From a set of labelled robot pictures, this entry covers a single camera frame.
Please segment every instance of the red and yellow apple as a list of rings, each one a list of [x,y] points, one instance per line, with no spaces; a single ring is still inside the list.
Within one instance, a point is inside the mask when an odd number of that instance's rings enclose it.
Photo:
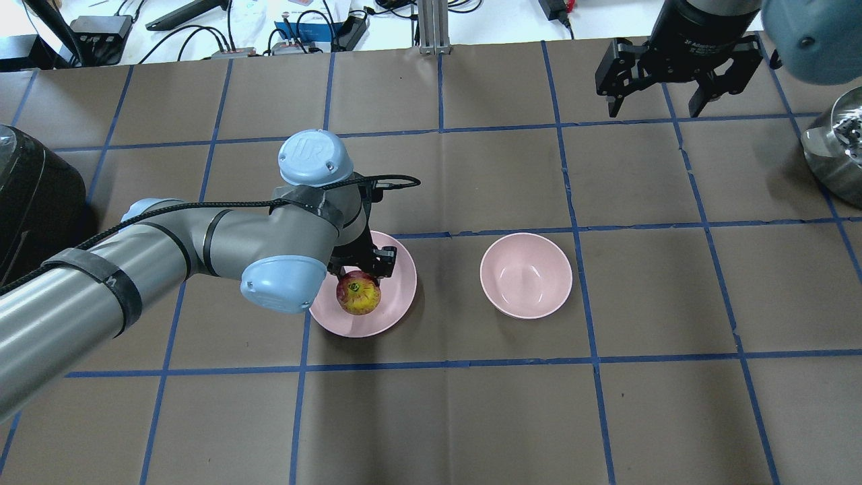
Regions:
[[[367,315],[380,304],[380,286],[370,274],[351,271],[338,280],[335,298],[345,312]]]

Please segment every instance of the metal pot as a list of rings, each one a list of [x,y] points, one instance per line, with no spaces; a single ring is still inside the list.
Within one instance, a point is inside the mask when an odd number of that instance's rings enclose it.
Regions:
[[[802,136],[811,172],[832,193],[862,209],[862,86],[844,93]]]

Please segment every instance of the bowl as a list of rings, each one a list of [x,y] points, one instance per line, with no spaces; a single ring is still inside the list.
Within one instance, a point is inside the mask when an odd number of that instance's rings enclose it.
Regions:
[[[485,296],[514,318],[542,318],[556,312],[572,290],[572,265],[549,239],[519,232],[497,239],[479,267]]]
[[[378,248],[395,246],[398,255],[390,278],[380,280],[380,304],[367,315],[351,315],[341,309],[335,298],[338,278],[327,274],[314,303],[311,316],[321,327],[342,337],[370,337],[388,330],[398,323],[416,295],[416,265],[410,252],[396,238],[382,232],[372,231],[372,241]]]

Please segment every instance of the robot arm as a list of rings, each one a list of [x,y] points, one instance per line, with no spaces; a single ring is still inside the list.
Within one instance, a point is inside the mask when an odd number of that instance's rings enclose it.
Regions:
[[[616,117],[626,96],[656,83],[696,81],[689,115],[721,95],[741,93],[757,70],[760,45],[744,36],[763,6],[775,41],[773,65],[814,84],[841,84],[862,75],[861,2],[816,0],[665,0],[649,39],[635,46],[614,39],[596,71],[596,92]],[[727,61],[722,74],[716,69]]]
[[[288,185],[268,216],[145,199],[124,218],[144,220],[92,249],[58,253],[44,274],[0,296],[0,422],[193,274],[239,280],[247,299],[294,313],[309,308],[327,271],[391,276],[396,249],[376,248],[367,222],[381,189],[353,171],[341,141],[307,130],[279,160]]]

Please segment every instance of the metal post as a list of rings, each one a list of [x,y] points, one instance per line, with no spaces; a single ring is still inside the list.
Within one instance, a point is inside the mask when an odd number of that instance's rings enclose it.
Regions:
[[[449,54],[449,8],[447,0],[419,0],[419,52]]]

